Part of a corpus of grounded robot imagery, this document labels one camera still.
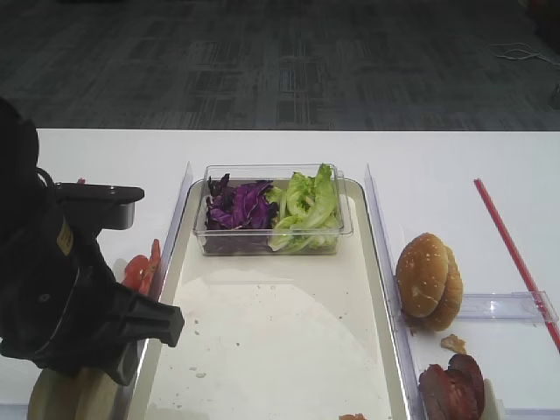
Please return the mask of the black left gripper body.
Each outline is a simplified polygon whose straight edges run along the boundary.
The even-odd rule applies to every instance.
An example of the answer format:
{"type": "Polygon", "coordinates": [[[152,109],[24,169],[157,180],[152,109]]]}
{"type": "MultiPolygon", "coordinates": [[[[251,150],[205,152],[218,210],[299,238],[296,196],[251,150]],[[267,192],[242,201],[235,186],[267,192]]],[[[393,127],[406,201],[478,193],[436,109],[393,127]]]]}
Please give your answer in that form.
{"type": "Polygon", "coordinates": [[[76,375],[102,348],[129,343],[117,323],[138,292],[116,281],[97,236],[58,206],[2,209],[3,356],[76,375]]]}

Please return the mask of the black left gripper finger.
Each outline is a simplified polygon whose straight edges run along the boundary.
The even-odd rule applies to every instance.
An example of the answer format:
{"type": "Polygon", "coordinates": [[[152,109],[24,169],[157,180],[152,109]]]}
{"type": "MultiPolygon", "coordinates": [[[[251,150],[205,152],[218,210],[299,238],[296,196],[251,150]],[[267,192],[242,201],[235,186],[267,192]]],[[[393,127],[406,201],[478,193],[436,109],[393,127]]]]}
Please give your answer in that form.
{"type": "Polygon", "coordinates": [[[133,341],[102,348],[96,354],[94,365],[118,385],[128,386],[136,375],[138,364],[138,342],[133,341]]]}
{"type": "Polygon", "coordinates": [[[175,347],[184,324],[177,306],[134,293],[128,308],[119,315],[117,338],[122,342],[157,339],[168,347],[175,347]]]}

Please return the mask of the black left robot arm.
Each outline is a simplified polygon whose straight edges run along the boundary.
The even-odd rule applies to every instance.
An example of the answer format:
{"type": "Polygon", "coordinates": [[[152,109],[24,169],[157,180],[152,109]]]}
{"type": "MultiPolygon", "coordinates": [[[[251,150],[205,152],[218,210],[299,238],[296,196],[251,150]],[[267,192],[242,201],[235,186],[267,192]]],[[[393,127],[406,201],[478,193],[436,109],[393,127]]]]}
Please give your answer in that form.
{"type": "Polygon", "coordinates": [[[134,220],[138,187],[56,183],[38,165],[32,121],[1,104],[1,353],[74,376],[98,368],[118,384],[137,345],[175,347],[181,310],[117,282],[97,237],[134,220]]]}

